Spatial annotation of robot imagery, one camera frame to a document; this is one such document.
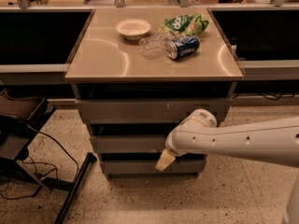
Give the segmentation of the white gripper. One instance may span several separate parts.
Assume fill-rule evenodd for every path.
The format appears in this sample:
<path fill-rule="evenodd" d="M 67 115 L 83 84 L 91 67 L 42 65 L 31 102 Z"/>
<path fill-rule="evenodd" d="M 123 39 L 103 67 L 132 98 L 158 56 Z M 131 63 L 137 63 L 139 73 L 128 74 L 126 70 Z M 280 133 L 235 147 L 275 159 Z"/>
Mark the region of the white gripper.
<path fill-rule="evenodd" d="M 155 166 L 156 170 L 160 172 L 164 171 L 170 164 L 172 164 L 176 157 L 181 157 L 186 154 L 186 151 L 177 149 L 170 142 L 165 143 L 165 148 L 166 149 L 161 153 Z"/>

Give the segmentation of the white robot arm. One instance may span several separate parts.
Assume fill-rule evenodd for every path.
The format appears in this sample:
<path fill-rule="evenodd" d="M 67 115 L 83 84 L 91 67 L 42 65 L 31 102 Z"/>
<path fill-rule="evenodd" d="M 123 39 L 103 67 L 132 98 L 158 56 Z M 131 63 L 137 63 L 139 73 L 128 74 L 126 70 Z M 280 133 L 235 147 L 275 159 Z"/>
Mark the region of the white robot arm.
<path fill-rule="evenodd" d="M 299 118 L 219 127 L 209 111 L 196 109 L 167 136 L 156 169 L 163 171 L 187 153 L 217 154 L 298 168 Z"/>

